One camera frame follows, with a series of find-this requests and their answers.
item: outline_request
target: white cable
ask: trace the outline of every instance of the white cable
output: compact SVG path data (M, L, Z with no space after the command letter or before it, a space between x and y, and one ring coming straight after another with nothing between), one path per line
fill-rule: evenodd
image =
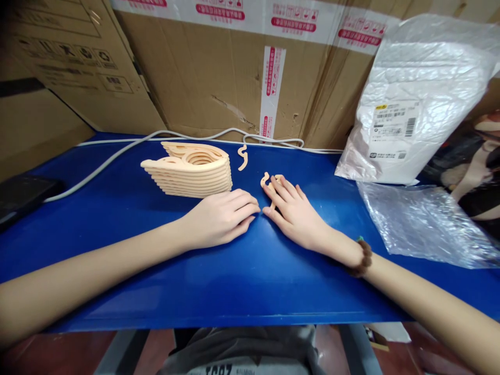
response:
M221 135L224 135L226 133L229 133L231 131L236 131L238 133L241 133L243 134L243 142L232 142L232 141L221 141L221 140L214 140L214 138L217 138L217 137L220 137ZM173 134L173 135L176 135L177 137L173 137L173 138L154 138L152 139L153 137L159 135L159 134ZM214 142L227 142L227 143L239 143L239 144L246 144L246 138L254 138L254 139L257 139L259 141L265 141L265 142L269 142L269 143L278 143L280 144L281 146L276 146L276 145L268 145L268 144L252 144L252 145L256 145L256 146L266 146L266 147L280 147L280 148L296 148L296 149L300 149L300 150L303 150L303 151L306 151L306 152L310 152L310 153L314 153L314 154L339 154L342 152L342 150L338 150L338 149L314 149L314 148L304 148L304 141L299 139L299 138L294 138L294 139L288 139L288 140L275 140L275 139L272 139L272 138L268 138L268 137L265 137L265 136L262 136L262 135L259 135L259 134L249 134L241 129L238 129L238 128L229 128L229 129L226 129L224 131L221 131L220 133L217 133L215 135L212 135L212 136L208 136L208 137L202 137L202 138L196 138L196 137L191 137L191 136L187 136L187 135L183 135L183 134L180 134L180 133L176 133L174 131L170 131L170 130L158 130L150 135L147 135L145 136L144 138L137 138L137 139L126 139L126 140L106 140L106 141L90 141L90 142L83 142L83 143L80 143L78 146L89 146L89 145L95 145L95 144L106 144L106 143L121 143L121 142L132 142L131 144L125 146L124 148L120 149L119 151L115 152L113 155L111 155L104 163L102 163L95 171L93 171L90 175L88 175L87 177L85 177L82 181L80 181L79 183L77 183L75 186L73 186L72 188L68 189L67 191L65 191L64 193L61 193L61 194L58 194L58 195L55 195L53 197L50 197L50 198L47 198L46 200L44 200L44 203L48 203L48 202L53 202L53 201L57 201L59 199L62 199L62 198L65 198L67 197L68 195L71 195L73 194L75 191L77 191L78 189L81 189L83 186L85 186L89 181L91 181L94 177L96 177L99 173L101 173L104 168L106 168L113 160L115 160L118 156L120 156L121 154L123 154L125 151L128 151L130 150L132 147L142 143L142 142L145 142L145 141L177 141L177 140L192 140L192 141L214 141ZM296 146L296 145L292 145L288 142L299 142L301 145L300 146Z

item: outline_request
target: plastic wrap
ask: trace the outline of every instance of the plastic wrap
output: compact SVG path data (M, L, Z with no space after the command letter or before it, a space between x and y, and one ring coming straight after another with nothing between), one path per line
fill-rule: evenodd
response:
M500 268L500 253L442 187L357 182L390 254Z
M411 184L485 93L500 27L421 15L388 30L335 175Z

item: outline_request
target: finger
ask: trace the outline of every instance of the finger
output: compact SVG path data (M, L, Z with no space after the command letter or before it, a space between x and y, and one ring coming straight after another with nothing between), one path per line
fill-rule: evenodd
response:
M299 198L299 194L297 193L297 190L291 184L291 182L285 178L285 176L281 176L280 181L281 181L281 184L285 187L286 191L288 191L293 198L295 198L295 199Z
M227 235L226 235L226 240L227 242L231 242L234 240L236 237L241 236L243 233L246 233L248 230L248 227L250 226L250 223L255 220L255 216L248 216L245 220L243 220L241 223L239 223L236 228L231 230Z
M233 214L233 221L239 223L245 220L248 216L260 212L260 207L249 203L246 206L240 208Z
M286 232L291 228L292 225L288 221L286 221L278 211L272 210L269 207L264 207L262 209L262 212L269 219L271 219L278 226L278 228L281 229L282 232Z
M290 202L293 200L290 193L283 186L280 185L276 177L274 176L271 177L271 183L274 186L276 192L283 198L285 202Z
M276 192L272 191L267 185L264 185L262 188L264 189L264 192L267 194L267 196L271 198L272 202L279 209L286 205L286 202L278 194L276 194Z
M244 194L249 194L249 193L247 193L246 191L241 190L241 189L233 190L232 192L229 192L229 194L224 197L224 201L230 202L233 199L236 199Z
M298 195L299 195L299 196L300 196L303 200L308 201L307 196L304 194L304 192L302 191L301 187L300 187L299 185L297 185L295 188L297 189L297 193L298 193Z
M237 211L240 208L246 206L248 203L252 203L254 205L259 205L259 202L257 201L256 198L252 197L250 194L246 193L243 195L240 195L238 198L233 199L228 203L229 207L233 211Z

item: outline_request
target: floor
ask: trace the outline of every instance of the floor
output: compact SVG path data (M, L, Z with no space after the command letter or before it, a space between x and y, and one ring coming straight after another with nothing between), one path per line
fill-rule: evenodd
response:
M404 323L412 342L374 348L384 375L473 375L449 350L417 323ZM35 335L0 356L3 374L92 375L114 332ZM149 333L134 375L153 375L174 349L172 330ZM344 347L336 326L318 326L319 363L327 374L349 375Z

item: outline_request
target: right hand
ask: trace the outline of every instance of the right hand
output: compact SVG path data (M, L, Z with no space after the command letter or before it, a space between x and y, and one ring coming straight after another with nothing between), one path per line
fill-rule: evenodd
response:
M300 186L293 186L285 177L281 177L282 185L274 176L271 183L276 192L265 185L263 189L281 214L269 207L262 211L285 236L303 248L325 254L348 267L359 265L363 258L359 244L326 224Z
M248 230L260 212L257 199L241 189L206 197L177 220L176 231L183 250L213 247L231 242Z

